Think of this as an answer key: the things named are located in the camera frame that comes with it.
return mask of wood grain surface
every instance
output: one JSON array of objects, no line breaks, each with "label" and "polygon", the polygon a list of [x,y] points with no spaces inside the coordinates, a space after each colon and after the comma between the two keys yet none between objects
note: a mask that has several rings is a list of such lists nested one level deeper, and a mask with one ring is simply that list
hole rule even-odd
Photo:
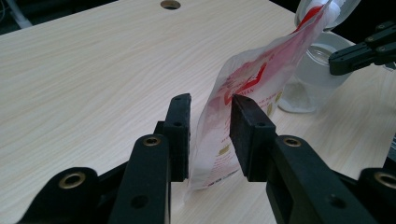
[{"label": "wood grain surface", "polygon": [[[266,0],[180,0],[177,10],[160,3],[120,0],[0,36],[0,223],[18,221],[64,169],[100,175],[127,161],[177,94],[191,93],[195,127],[227,59],[295,28],[292,13]],[[386,158],[395,95],[396,74],[370,66],[322,111],[277,110],[273,121],[278,134],[304,138],[356,178]],[[184,202],[186,183],[174,184],[172,223],[274,223],[264,189],[238,172]]]}]

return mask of light wooden table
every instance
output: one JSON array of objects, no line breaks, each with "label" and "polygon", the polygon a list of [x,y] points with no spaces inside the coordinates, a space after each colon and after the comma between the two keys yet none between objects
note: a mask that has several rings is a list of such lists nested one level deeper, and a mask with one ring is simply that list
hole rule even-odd
[{"label": "light wooden table", "polygon": [[[228,58],[294,30],[294,15],[267,0],[180,0],[177,10],[160,2],[120,0],[0,36],[1,223],[18,221],[64,169],[100,175],[127,161],[177,94],[191,93],[195,127]],[[370,66],[324,111],[277,110],[273,122],[278,134],[304,138],[331,168],[356,178],[386,158],[395,95],[396,74]],[[275,222],[265,184],[240,172],[182,204],[185,186],[174,185],[172,223]]]}]

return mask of plastic bag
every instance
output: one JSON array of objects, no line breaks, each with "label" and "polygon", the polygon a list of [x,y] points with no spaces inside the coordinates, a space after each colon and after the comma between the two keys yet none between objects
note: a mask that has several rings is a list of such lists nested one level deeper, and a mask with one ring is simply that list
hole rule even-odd
[{"label": "plastic bag", "polygon": [[271,116],[298,62],[332,19],[329,4],[312,8],[290,35],[235,55],[223,65],[199,119],[189,189],[210,187],[240,169],[229,137],[233,94],[252,98]]}]

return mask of clear plastic bag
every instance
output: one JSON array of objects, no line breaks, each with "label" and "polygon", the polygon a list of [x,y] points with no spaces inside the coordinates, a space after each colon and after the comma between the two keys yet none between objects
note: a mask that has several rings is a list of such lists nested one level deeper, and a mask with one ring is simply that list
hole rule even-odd
[{"label": "clear plastic bag", "polygon": [[210,187],[240,169],[229,137],[233,94],[252,98],[271,116],[298,62],[332,19],[328,5],[313,7],[290,35],[235,55],[223,65],[199,119],[189,189]]}]

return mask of plastic cup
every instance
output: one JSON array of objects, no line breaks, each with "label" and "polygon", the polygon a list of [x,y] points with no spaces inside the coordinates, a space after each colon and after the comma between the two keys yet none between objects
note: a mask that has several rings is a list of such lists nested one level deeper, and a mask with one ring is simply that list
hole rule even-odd
[{"label": "plastic cup", "polygon": [[278,106],[291,113],[310,113],[321,109],[351,74],[331,75],[329,57],[349,46],[350,42],[339,35],[322,33],[300,60]]}]

